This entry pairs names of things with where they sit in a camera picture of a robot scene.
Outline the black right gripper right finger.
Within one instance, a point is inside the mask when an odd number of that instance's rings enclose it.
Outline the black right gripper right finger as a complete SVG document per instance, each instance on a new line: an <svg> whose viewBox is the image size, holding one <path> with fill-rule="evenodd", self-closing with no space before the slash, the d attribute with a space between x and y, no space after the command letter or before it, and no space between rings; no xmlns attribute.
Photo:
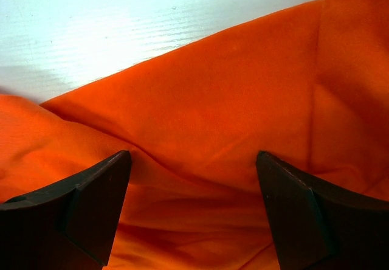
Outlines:
<svg viewBox="0 0 389 270"><path fill-rule="evenodd" d="M256 170L281 269L388 269L388 202L265 151Z"/></svg>

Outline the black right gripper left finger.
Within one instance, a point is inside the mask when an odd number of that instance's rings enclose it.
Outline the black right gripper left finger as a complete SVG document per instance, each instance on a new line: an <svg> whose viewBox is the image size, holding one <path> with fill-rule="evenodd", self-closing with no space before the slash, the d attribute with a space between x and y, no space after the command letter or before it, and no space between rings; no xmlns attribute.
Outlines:
<svg viewBox="0 0 389 270"><path fill-rule="evenodd" d="M131 173L119 151L1 204L1 269L103 269Z"/></svg>

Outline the orange t shirt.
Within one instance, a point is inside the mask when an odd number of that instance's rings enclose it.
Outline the orange t shirt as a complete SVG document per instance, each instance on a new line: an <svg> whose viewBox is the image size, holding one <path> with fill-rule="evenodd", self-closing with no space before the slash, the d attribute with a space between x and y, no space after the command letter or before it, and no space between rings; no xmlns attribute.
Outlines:
<svg viewBox="0 0 389 270"><path fill-rule="evenodd" d="M41 105L1 97L1 200L120 150L109 269L278 269L255 159L388 199L388 0L316 0Z"/></svg>

